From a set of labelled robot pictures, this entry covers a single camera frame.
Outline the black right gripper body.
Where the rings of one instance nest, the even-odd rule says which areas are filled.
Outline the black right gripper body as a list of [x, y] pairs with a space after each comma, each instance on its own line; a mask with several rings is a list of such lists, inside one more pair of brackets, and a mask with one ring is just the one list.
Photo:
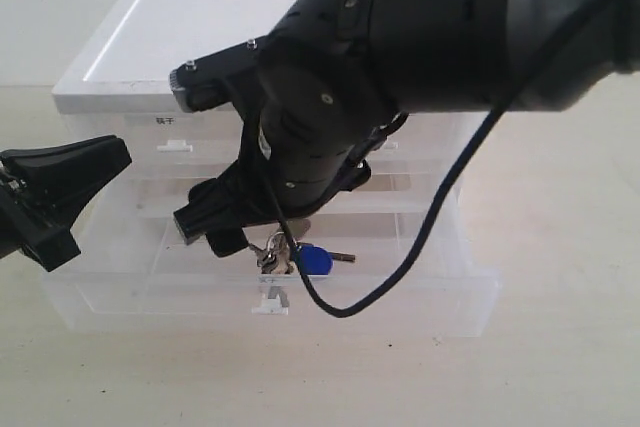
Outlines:
[[230, 99], [244, 122], [236, 161], [219, 178], [236, 217], [302, 217], [370, 177], [367, 155], [400, 126], [362, 38], [282, 33], [226, 49]]

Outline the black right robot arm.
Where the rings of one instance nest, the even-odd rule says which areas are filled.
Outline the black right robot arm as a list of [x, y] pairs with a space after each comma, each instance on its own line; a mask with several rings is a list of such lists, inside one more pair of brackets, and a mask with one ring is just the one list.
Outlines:
[[220, 257], [248, 227], [365, 184], [367, 156], [414, 113], [562, 111], [639, 68], [639, 0], [295, 0], [254, 42], [170, 76], [189, 113], [231, 104], [238, 158], [174, 214]]

